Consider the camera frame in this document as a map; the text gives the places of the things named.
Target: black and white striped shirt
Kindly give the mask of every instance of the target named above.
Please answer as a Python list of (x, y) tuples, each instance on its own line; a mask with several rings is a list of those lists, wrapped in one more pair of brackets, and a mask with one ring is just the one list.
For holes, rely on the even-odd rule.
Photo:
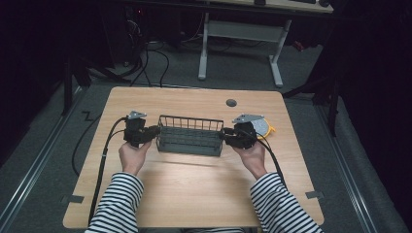
[[(86, 233), (138, 232), (136, 211), (143, 183), (127, 173), (116, 173), (104, 193)], [(264, 232), (323, 232), (281, 183), (276, 173), (261, 177), (251, 188), (261, 228)], [(242, 233), (241, 228), (191, 229), (190, 233)]]

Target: person's left hand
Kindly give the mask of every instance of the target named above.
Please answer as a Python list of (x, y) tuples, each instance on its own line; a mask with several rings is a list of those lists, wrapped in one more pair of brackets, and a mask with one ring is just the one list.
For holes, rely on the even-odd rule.
[(121, 145), (119, 148), (119, 156), (122, 170), (125, 173), (136, 176), (145, 163), (146, 152), (151, 144), (152, 141), (147, 142), (140, 148), (132, 147), (129, 143)]

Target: wire basket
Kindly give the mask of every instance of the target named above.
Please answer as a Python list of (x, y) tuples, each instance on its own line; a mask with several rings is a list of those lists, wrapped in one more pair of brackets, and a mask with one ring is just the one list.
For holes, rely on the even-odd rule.
[(161, 115), (158, 127), (158, 151), (221, 155), (223, 140), (219, 133), (223, 129), (222, 120)]

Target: hand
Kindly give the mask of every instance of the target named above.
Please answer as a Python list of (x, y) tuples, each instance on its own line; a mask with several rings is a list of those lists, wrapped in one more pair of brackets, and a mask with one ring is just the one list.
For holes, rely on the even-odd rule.
[(267, 173), (266, 168), (264, 167), (264, 146), (259, 142), (249, 149), (238, 149), (233, 148), (237, 153), (239, 153), (242, 158), (243, 165), (254, 175), (256, 180), (261, 178)]
[(145, 163), (146, 152), (151, 144), (152, 141), (147, 142), (140, 148), (132, 147), (129, 143), (121, 145), (119, 148), (119, 156), (121, 167), (125, 173), (129, 173), (134, 176), (137, 175)]

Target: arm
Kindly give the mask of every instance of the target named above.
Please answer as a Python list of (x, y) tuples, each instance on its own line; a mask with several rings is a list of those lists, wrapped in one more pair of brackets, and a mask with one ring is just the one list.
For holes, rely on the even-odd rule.
[(255, 143), (247, 150), (233, 148), (257, 182), (251, 188), (252, 202), (265, 232), (323, 232), (300, 207), (276, 173), (264, 167), (264, 147)]
[(137, 149), (123, 144), (119, 149), (122, 172), (112, 176), (88, 232), (138, 232), (136, 211), (143, 194), (143, 183), (136, 177), (142, 168), (148, 142)]

